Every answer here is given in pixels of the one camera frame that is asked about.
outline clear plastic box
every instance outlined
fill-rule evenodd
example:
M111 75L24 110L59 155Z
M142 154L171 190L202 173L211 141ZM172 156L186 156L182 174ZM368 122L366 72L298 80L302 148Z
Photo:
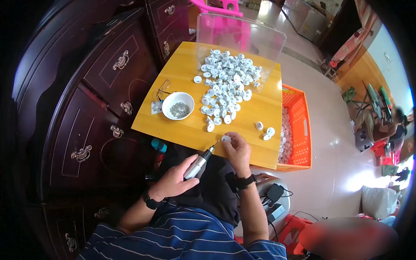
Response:
M258 87L251 82L246 89L262 91L277 57L286 42L286 35L263 23L245 18L229 17L219 14L201 13L198 16L196 36L197 75L202 76L201 65L210 55L210 50L230 51L231 56L244 54L244 58L261 66Z

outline tiled floor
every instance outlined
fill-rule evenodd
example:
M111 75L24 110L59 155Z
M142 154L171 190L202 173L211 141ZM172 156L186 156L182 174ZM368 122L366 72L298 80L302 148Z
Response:
M293 29L286 16L281 12L281 8L270 1L262 1L260 10L256 11L245 6L239 6L240 12L245 18L262 22L286 34L286 47L300 53L306 58L320 64L324 59L318 47L308 39L300 36Z
M263 1L259 12L240 8L245 17L272 25L287 35L286 47L311 60L320 60L319 50L298 35L280 9ZM371 151L355 148L349 113L341 89L322 73L281 53L278 63L282 82L306 93L312 131L312 168L295 172L270 171L281 178L294 195L290 213L299 210L321 217L354 216L359 211L361 187L387 187L390 177L381 177ZM297 216L312 220L308 215Z

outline ornate metal handle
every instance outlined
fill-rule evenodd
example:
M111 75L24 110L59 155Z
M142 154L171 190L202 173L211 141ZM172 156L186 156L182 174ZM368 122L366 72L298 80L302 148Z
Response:
M124 109L124 112L126 112L129 116L133 113L133 107L130 102L121 103L120 106Z
M120 128L116 127L116 126L111 126L111 130L113 131L113 136L115 138L120 138L124 134L124 131L121 130Z
M65 233L65 239L67 240L68 250L73 252L78 247L77 242L68 233Z
M98 218L98 219L103 219L103 218L105 218L105 216L108 215L108 213L109 213L108 209L106 207L104 207L104 208L101 208L97 213L95 213L94 217Z
M169 51L169 44L168 44L168 42L167 42L167 41L165 41L163 44L165 45L165 46L164 46L164 49L165 49L165 54L169 56L169 54L171 53L171 52Z
M167 13L168 15L172 15L175 12L175 6L171 5L168 8L165 9L165 13Z
M85 148L81 148L78 152L75 151L71 154L71 159L76 159L77 162L82 163L89 158L92 146L88 145Z
M124 69L124 67L127 65L127 63L129 62L129 51L125 50L123 52L123 56L119 57L119 60L114 63L113 65L113 69Z

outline blue striped shirt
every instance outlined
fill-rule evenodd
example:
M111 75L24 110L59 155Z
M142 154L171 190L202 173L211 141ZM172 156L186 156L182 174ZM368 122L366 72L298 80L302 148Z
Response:
M285 246L274 241L243 248L233 226L205 210L171 204L159 215L130 235L99 224L77 259L286 259Z

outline wooden table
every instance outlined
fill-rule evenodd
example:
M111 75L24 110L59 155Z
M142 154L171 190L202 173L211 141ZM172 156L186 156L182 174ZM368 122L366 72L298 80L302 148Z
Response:
M207 115L201 113L202 95L208 91L209 87L204 83L196 84L193 82L196 73L196 43L183 42L156 78L131 128L200 151L204 151L213 145L224 133L235 131L240 133L251 145L250 164L276 169L282 125L282 75L280 64L276 64L270 73L262 92L253 92L250 101L240 103L241 110L237 112L236 119L231 124L223 122L221 125L215 126L211 133L207 132ZM195 101L193 112L184 120L170 120L163 113L151 114L154 91L167 78L171 79L171 85L166 91L170 93L174 91L189 93ZM264 129L262 131L256 129L255 123L257 121L263 123ZM273 127L276 134L270 140L264 141L263 133L268 127ZM227 157L221 143L215 148L214 154Z

